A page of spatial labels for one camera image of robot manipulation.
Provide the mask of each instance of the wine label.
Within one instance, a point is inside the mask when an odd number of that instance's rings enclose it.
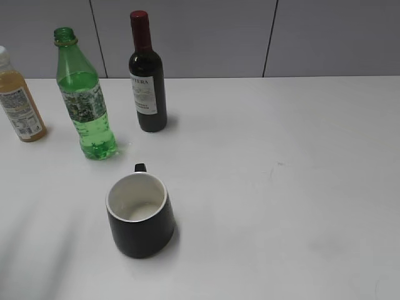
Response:
[[[86,91],[67,92],[61,88],[60,90],[73,121],[86,123],[96,120],[106,113],[106,103],[104,103],[99,83]]]
[[[23,87],[0,92],[0,103],[19,137],[30,139],[42,131],[39,118]]]
[[[156,92],[153,77],[139,77],[131,74],[136,110],[141,114],[156,114]]]

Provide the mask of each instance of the mug rim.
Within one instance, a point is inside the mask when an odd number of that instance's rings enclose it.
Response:
[[[144,174],[144,175],[146,175],[146,176],[150,176],[150,177],[154,178],[155,180],[157,180],[159,183],[161,183],[162,189],[163,189],[163,191],[164,191],[164,198],[162,199],[162,203],[161,203],[160,207],[157,209],[157,211],[155,211],[152,215],[148,216],[146,219],[137,220],[137,221],[123,219],[123,218],[117,216],[117,215],[113,212],[113,210],[110,208],[110,206],[109,206],[109,196],[110,196],[111,190],[112,190],[112,189],[114,188],[114,186],[115,186],[117,183],[119,183],[120,181],[122,181],[122,180],[124,180],[124,179],[126,179],[126,178],[128,178],[128,177],[135,176],[135,175],[139,175],[139,174]],[[151,219],[151,218],[153,218],[154,216],[156,216],[156,215],[164,208],[164,206],[165,206],[165,204],[166,204],[166,202],[167,202],[167,197],[168,197],[167,187],[165,186],[165,184],[164,184],[157,176],[152,175],[152,174],[150,174],[150,173],[148,173],[148,172],[142,172],[142,171],[140,171],[140,172],[133,172],[133,173],[131,173],[131,174],[128,174],[128,175],[126,175],[126,176],[124,176],[124,177],[118,179],[118,181],[115,182],[115,183],[111,186],[111,188],[108,190],[107,196],[106,196],[106,207],[107,207],[107,211],[108,211],[109,214],[111,214],[114,218],[116,218],[116,219],[118,219],[118,220],[120,220],[120,221],[122,221],[122,222],[125,222],[125,223],[140,223],[140,222],[147,221],[148,219]]]

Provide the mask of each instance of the green liquid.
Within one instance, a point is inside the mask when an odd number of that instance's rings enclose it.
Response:
[[[83,92],[92,89],[98,83],[98,77],[89,72],[77,72],[62,78],[58,84],[66,92]],[[106,159],[117,151],[113,132],[109,128],[108,116],[105,112],[101,117],[89,121],[72,120],[83,153],[90,159]]]

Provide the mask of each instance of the white bottle cap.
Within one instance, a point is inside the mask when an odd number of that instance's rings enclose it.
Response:
[[[8,51],[3,46],[0,46],[0,66],[10,63],[10,55]]]

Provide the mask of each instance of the red bottle cap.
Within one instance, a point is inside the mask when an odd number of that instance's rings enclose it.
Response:
[[[146,11],[131,12],[133,43],[136,51],[152,50],[149,28],[149,16]]]

